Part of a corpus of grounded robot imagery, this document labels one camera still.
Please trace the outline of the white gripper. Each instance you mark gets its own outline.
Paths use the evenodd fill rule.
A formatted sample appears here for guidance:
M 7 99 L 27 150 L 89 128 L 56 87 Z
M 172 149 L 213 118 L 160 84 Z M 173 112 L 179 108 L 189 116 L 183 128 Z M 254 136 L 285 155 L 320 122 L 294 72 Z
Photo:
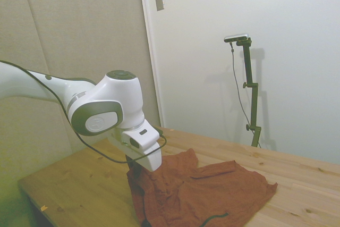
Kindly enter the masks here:
M 109 142 L 131 159 L 138 159 L 133 165 L 133 175 L 140 175 L 142 167 L 157 170 L 162 163 L 162 153 L 157 142 L 159 133 L 155 129 L 122 130 L 112 129 Z

